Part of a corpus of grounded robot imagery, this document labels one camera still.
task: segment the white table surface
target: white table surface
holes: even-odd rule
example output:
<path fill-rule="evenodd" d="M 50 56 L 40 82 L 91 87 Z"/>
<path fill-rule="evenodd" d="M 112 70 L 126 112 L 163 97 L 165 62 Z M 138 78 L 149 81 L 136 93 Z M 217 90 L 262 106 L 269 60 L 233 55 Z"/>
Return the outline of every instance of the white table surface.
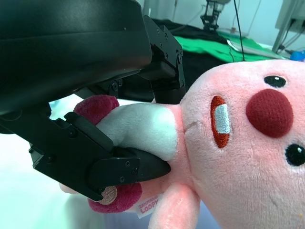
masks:
<path fill-rule="evenodd" d="M 81 101 L 60 101 L 52 118 L 63 117 Z M 120 101 L 121 105 L 133 103 Z M 98 214 L 81 195 L 63 193 L 58 182 L 32 168 L 29 143 L 16 135 L 0 135 L 1 229 L 145 229 L 149 216 L 134 213 Z M 198 229 L 219 229 L 202 203 Z"/>

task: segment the white plush sleeve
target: white plush sleeve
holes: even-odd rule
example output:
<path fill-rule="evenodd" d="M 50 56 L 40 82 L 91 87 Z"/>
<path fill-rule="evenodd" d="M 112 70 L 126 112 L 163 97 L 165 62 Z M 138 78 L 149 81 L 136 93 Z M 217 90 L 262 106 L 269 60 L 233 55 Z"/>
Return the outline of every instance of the white plush sleeve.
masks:
<path fill-rule="evenodd" d="M 171 160 L 177 147 L 174 114 L 159 104 L 131 104 L 112 110 L 97 127 L 119 147 L 131 147 Z"/>

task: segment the red nose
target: red nose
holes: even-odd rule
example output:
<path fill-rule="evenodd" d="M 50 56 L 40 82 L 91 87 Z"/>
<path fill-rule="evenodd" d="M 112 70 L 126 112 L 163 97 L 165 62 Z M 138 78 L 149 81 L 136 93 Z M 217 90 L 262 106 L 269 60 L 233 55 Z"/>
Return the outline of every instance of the red nose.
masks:
<path fill-rule="evenodd" d="M 294 119 L 288 99 L 273 89 L 255 94 L 247 105 L 246 115 L 255 129 L 274 138 L 286 135 Z"/>

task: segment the green cloth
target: green cloth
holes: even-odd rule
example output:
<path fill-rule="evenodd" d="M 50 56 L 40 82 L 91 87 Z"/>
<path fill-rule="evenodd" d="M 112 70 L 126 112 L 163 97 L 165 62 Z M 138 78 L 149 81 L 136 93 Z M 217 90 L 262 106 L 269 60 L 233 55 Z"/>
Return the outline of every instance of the green cloth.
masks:
<path fill-rule="evenodd" d="M 231 40 L 235 43 L 240 44 L 239 38 L 234 37 L 226 37 L 224 38 Z M 175 37 L 177 41 L 182 45 L 183 50 L 188 52 L 195 52 L 195 53 L 208 53 L 222 61 L 225 62 L 240 62 L 243 60 L 243 55 L 241 52 L 235 51 L 232 47 L 228 44 L 221 44 L 218 42 L 212 41 L 205 41 L 201 39 L 188 39 L 183 37 Z M 271 50 L 265 49 L 256 43 L 252 39 L 243 38 L 243 46 L 255 48 L 258 50 L 262 50 L 265 52 L 272 52 Z M 270 60 L 272 58 L 268 58 L 265 56 L 255 55 L 255 54 L 244 54 L 244 58 L 246 61 L 260 61 L 260 60 Z"/>

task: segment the red plush paw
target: red plush paw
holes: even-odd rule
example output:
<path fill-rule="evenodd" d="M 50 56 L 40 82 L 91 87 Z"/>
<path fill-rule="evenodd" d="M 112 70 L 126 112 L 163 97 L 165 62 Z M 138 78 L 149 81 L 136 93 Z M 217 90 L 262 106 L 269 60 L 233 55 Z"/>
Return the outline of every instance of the red plush paw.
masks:
<path fill-rule="evenodd" d="M 94 95 L 77 104 L 74 112 L 97 125 L 110 111 L 118 106 L 119 101 L 114 96 Z"/>
<path fill-rule="evenodd" d="M 102 205 L 99 202 L 88 200 L 89 206 L 93 211 L 100 213 L 120 213 L 130 209 L 142 195 L 140 183 L 116 186 L 118 195 L 109 205 Z"/>
<path fill-rule="evenodd" d="M 95 95 L 76 105 L 74 112 L 84 116 L 94 125 L 97 125 L 106 115 L 119 106 L 118 100 L 113 96 Z M 141 197 L 142 187 L 140 183 L 119 185 L 117 197 L 109 205 L 89 201 L 92 210 L 100 213 L 117 213 L 130 209 Z"/>

